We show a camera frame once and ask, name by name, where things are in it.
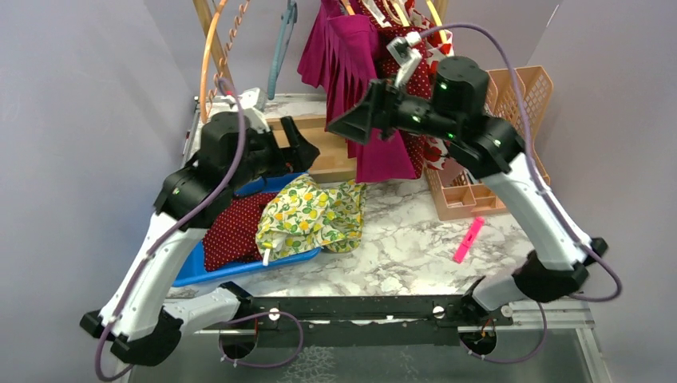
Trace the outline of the magenta pleated skirt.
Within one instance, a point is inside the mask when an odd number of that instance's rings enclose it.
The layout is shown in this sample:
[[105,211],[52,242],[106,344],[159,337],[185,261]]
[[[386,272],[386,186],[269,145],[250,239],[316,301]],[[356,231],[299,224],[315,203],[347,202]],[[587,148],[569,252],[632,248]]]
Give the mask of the magenta pleated skirt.
[[[374,61],[379,54],[378,32],[366,15],[348,14],[341,1],[319,3],[298,73],[303,83],[324,89],[328,122],[363,98],[370,80],[377,77]],[[420,176],[399,133],[384,141],[373,131],[368,144],[349,140],[346,144],[347,156],[356,160],[358,183],[415,180]]]

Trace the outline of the orange wavy hanger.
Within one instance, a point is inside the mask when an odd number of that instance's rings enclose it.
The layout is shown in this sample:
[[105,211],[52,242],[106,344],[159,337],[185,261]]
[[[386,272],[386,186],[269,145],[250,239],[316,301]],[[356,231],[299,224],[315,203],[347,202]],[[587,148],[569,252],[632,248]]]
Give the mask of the orange wavy hanger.
[[207,1],[193,0],[193,5],[198,17],[200,26],[204,32],[204,51],[201,60],[200,69],[200,91],[198,94],[198,106],[200,111],[200,121],[206,124],[209,113],[212,110],[213,101],[216,98],[217,88],[208,89],[208,73],[211,65],[215,68],[213,80],[226,78],[232,81],[232,74],[228,66],[229,53],[232,50],[233,43],[238,34],[240,25],[251,4],[250,0],[240,1],[233,25],[228,31],[228,39],[222,44],[218,34],[221,15],[223,14],[228,0]]

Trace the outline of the lemon print skirt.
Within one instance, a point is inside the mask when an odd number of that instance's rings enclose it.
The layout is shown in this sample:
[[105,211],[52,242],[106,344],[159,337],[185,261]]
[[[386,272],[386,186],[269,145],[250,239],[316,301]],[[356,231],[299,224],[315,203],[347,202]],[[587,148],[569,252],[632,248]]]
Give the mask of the lemon print skirt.
[[348,253],[362,242],[366,185],[349,180],[325,188],[302,174],[263,209],[255,244],[263,265],[318,248]]

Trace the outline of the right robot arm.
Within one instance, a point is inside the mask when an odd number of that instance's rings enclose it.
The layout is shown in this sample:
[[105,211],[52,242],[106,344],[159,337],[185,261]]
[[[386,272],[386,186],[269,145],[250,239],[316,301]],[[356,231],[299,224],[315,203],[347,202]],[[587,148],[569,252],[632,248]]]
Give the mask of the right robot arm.
[[327,126],[366,144],[379,131],[447,140],[449,155],[488,187],[520,224],[533,249],[510,274],[484,277],[461,300],[461,316],[479,325],[494,310],[515,301],[551,302],[579,292],[588,266],[608,248],[601,238],[578,231],[556,209],[541,176],[529,170],[525,143],[512,124],[485,112],[489,75],[467,57],[447,57],[437,67],[430,99],[408,94],[392,80],[372,80],[352,109]]

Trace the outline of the grey-blue hanger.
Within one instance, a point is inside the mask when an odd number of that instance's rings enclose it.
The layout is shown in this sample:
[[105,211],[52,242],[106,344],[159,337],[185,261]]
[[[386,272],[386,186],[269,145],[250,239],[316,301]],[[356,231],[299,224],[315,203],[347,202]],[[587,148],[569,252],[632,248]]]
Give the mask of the grey-blue hanger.
[[291,40],[291,35],[298,21],[298,6],[294,0],[287,0],[286,8],[280,16],[279,32],[275,41],[275,49],[267,79],[267,99],[275,99],[276,86],[287,49]]

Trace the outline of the dark red polka-dot skirt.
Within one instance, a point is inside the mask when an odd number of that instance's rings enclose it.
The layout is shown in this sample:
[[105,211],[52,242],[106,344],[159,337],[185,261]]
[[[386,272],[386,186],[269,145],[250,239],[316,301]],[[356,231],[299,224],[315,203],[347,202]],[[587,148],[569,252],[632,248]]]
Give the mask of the dark red polka-dot skirt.
[[253,263],[263,259],[255,236],[263,210],[276,196],[276,193],[258,193],[235,199],[216,218],[203,239],[206,271],[219,270],[230,263]]

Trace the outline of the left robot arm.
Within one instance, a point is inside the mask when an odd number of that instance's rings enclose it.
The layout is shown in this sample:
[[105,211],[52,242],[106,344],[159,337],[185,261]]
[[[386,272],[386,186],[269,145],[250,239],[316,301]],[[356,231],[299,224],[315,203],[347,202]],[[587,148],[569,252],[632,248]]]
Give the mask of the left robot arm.
[[218,287],[182,304],[166,295],[196,245],[235,192],[260,178],[307,171],[319,150],[281,119],[287,146],[251,109],[221,112],[203,126],[199,150],[170,174],[154,203],[148,231],[123,283],[108,303],[85,314],[81,328],[129,365],[155,366],[183,336],[219,322],[247,324],[251,307],[236,288]]

